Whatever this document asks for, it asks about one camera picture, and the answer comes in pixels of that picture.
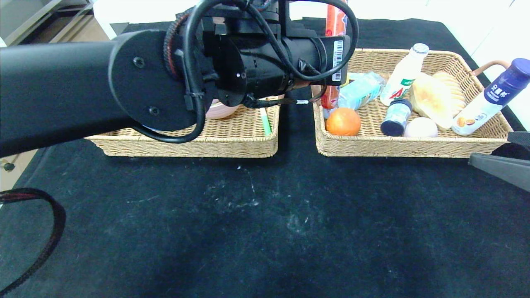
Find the plastic bottle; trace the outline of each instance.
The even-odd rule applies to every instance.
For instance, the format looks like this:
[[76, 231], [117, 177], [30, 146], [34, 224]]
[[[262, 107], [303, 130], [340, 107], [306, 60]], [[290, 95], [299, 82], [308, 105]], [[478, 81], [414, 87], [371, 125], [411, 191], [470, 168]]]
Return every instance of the plastic bottle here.
[[451, 129], [461, 135], [472, 134], [498, 113], [530, 82], [530, 60], [517, 58], [484, 92], [453, 119]]
[[385, 80], [374, 72], [358, 74], [354, 76], [353, 82], [340, 88], [337, 105], [340, 108], [357, 110], [378, 97], [384, 85]]
[[381, 93], [381, 102], [389, 106], [394, 99], [403, 99], [410, 86], [418, 77], [423, 59], [429, 53], [429, 47], [423, 43], [415, 44], [408, 55], [396, 65], [388, 83]]

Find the water bottle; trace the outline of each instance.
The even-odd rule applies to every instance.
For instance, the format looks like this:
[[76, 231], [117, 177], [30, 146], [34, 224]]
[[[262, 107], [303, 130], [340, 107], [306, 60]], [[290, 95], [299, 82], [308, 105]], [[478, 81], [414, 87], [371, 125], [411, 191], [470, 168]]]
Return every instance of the water bottle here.
[[378, 97], [385, 85], [385, 80], [374, 72], [355, 74], [352, 78], [353, 82], [340, 88], [337, 105], [341, 108], [357, 110]]

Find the black surface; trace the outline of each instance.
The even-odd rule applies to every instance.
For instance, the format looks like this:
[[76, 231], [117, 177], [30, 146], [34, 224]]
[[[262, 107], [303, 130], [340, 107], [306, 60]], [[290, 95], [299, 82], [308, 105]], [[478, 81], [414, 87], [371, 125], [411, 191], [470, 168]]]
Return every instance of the black surface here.
[[[472, 66], [440, 23], [360, 24], [360, 47], [423, 41]], [[529, 193], [466, 159], [324, 157], [311, 106], [282, 108], [270, 159], [107, 157], [81, 140], [40, 150], [17, 185], [68, 218], [13, 297], [530, 295]], [[0, 209], [0, 286], [51, 223], [38, 203]]]

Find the black cable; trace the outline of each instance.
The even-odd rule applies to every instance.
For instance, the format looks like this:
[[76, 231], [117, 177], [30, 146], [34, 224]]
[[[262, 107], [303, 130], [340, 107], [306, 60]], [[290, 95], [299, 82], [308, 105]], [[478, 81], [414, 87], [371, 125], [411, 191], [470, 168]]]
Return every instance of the black cable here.
[[[205, 113], [197, 113], [197, 116], [199, 116], [199, 114], [202, 114], [203, 117], [205, 117]], [[152, 139], [155, 139], [157, 141], [160, 141], [160, 142], [165, 142], [165, 143], [173, 143], [173, 144], [181, 144], [181, 143], [186, 143], [186, 142], [189, 142], [189, 141], [192, 141], [194, 140], [195, 138], [197, 138], [200, 133], [202, 133], [202, 129], [204, 128], [204, 121], [202, 121], [202, 127], [200, 128], [200, 130], [197, 129], [197, 126], [195, 127], [195, 129], [185, 135], [185, 136], [181, 136], [181, 137], [173, 137], [173, 136], [168, 136], [168, 135], [164, 135], [164, 134], [161, 134], [161, 133], [157, 133], [155, 132], [154, 130], [152, 129], [149, 129], [143, 125], [140, 125], [140, 126], [135, 126], [133, 127], [134, 130], [136, 130], [137, 132], [143, 134], [143, 135], [146, 135]]]
[[321, 89], [320, 89], [320, 92], [317, 95], [311, 97], [311, 99], [309, 99], [309, 102], [315, 102], [318, 99], [320, 99], [326, 93], [326, 89], [328, 89], [328, 86], [327, 85], [322, 85]]
[[331, 70], [329, 70], [327, 72], [324, 72], [322, 74], [319, 74], [319, 75], [314, 75], [314, 76], [307, 76], [307, 75], [302, 74], [290, 62], [290, 60], [287, 58], [285, 52], [282, 49], [282, 45], [278, 42], [278, 40], [274, 36], [274, 33], [272, 32], [272, 30], [268, 26], [268, 23], [263, 18], [261, 13], [259, 13], [259, 11], [255, 9], [255, 7], [250, 6], [250, 7], [248, 7], [248, 9], [246, 11], [248, 13], [250, 13], [252, 15], [252, 17], [258, 22], [259, 27], [266, 34], [267, 38], [269, 39], [269, 42], [271, 43], [273, 49], [275, 50], [275, 52], [278, 55], [278, 57], [280, 58], [280, 60], [287, 66], [287, 68], [289, 68], [289, 70], [296, 77], [300, 78], [301, 80], [305, 80], [305, 81], [311, 81], [311, 82], [312, 81], [319, 81], [319, 80], [323, 80], [324, 78], [326, 78], [326, 77], [328, 77], [330, 75], [333, 75], [337, 71], [341, 70], [348, 63], [348, 61], [351, 58], [351, 56], [353, 56], [354, 51], [355, 51], [355, 47], [357, 45], [357, 39], [358, 39], [358, 36], [359, 36], [359, 26], [358, 26], [357, 19], [356, 19], [355, 15], [354, 15], [353, 11], [350, 9], [350, 7], [347, 4], [345, 4], [341, 0], [303, 0], [303, 1], [326, 3], [326, 4], [330, 4], [330, 5], [333, 5], [333, 6], [337, 7], [337, 8], [339, 8], [348, 17], [348, 20], [349, 20], [348, 23], [349, 23], [350, 26], [352, 26], [351, 44], [350, 44], [350, 48], [348, 50], [348, 53], [346, 54], [345, 59], [343, 59], [341, 61], [341, 63], [339, 63], [339, 65], [337, 65], [336, 67], [332, 68]]
[[322, 39], [320, 38], [310, 38], [309, 39], [311, 43], [315, 46], [315, 49], [317, 49], [317, 52], [319, 53], [319, 61], [320, 61], [320, 71], [324, 71], [326, 69], [326, 65], [328, 65], [328, 56], [326, 55], [326, 48], [324, 46], [324, 43], [322, 42]]
[[35, 273], [48, 259], [55, 247], [59, 243], [66, 222], [66, 212], [64, 208], [55, 201], [49, 194], [42, 190], [33, 188], [12, 189], [0, 192], [0, 204], [10, 204], [20, 201], [42, 199], [47, 201], [54, 213], [54, 227], [46, 246], [40, 252], [37, 260], [19, 278], [0, 291], [0, 297], [5, 296], [22, 283], [24, 283], [33, 273]]
[[[344, 66], [346, 66], [349, 59], [354, 54], [355, 47], [357, 45], [357, 39], [359, 36], [359, 26], [357, 23], [357, 18], [355, 17], [351, 8], [346, 3], [342, 2], [341, 0], [304, 0], [304, 1], [326, 3], [326, 4], [330, 4], [330, 5], [333, 5], [339, 8], [347, 16], [349, 20], [348, 23], [352, 27], [351, 44], [350, 44], [350, 48], [348, 52], [346, 53], [345, 59], [343, 59], [341, 63], [339, 63], [339, 65], [332, 68], [331, 70], [321, 73], [319, 75], [314, 75], [314, 76], [307, 76], [307, 75], [302, 74], [300, 71], [298, 71], [296, 67], [291, 63], [287, 55], [285, 54], [284, 50], [282, 49], [283, 46], [278, 42], [278, 40], [274, 36], [274, 33], [270, 29], [267, 21], [263, 18], [261, 13], [253, 5], [247, 6], [246, 0], [211, 0], [211, 1], [203, 0], [196, 6], [196, 9], [193, 10], [191, 15], [189, 16], [188, 24], [185, 30], [183, 51], [184, 51], [184, 67], [186, 68], [186, 71], [189, 74], [192, 74], [195, 72], [194, 67], [196, 67], [196, 65], [193, 64], [192, 55], [191, 55], [192, 45], [193, 45], [192, 37], [195, 36], [195, 32], [197, 30], [201, 16], [205, 14], [208, 11], [208, 9], [210, 9], [211, 7], [217, 4], [235, 3], [236, 5], [238, 5], [240, 9], [245, 9], [257, 21], [258, 26], [267, 36], [269, 42], [271, 43], [274, 51], [276, 52], [276, 54], [278, 55], [282, 63], [284, 63], [287, 66], [287, 68], [296, 77], [300, 78], [301, 80], [312, 82], [312, 81], [323, 80], [326, 77], [333, 75], [337, 71], [341, 70]], [[193, 82], [193, 80], [192, 82], [190, 82], [190, 89], [192, 92], [200, 92], [200, 90], [197, 88], [197, 84]]]
[[264, 0], [263, 1], [263, 4], [262, 5], [256, 5], [256, 8], [259, 10], [259, 11], [264, 11], [266, 9], [268, 9], [270, 7], [270, 5], [274, 2], [276, 2], [277, 0]]
[[178, 73], [175, 68], [175, 62], [173, 59], [173, 40], [175, 36], [179, 33], [180, 27], [184, 24], [192, 10], [193, 7], [176, 14], [175, 20], [169, 25], [169, 28], [166, 31], [166, 35], [164, 37], [164, 48], [162, 51], [164, 54], [164, 64], [167, 72], [169, 72], [169, 74], [177, 81], [181, 78], [179, 78], [178, 76]]

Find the screw hole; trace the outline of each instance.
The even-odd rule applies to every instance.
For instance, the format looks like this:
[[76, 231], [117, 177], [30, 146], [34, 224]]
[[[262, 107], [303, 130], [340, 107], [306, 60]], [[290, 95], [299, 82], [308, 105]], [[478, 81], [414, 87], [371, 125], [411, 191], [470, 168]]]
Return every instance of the screw hole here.
[[149, 113], [153, 116], [158, 116], [160, 114], [160, 109], [157, 107], [149, 107]]
[[138, 68], [144, 68], [145, 66], [145, 61], [141, 57], [134, 57], [134, 59], [132, 60], [132, 63], [134, 63], [134, 65]]

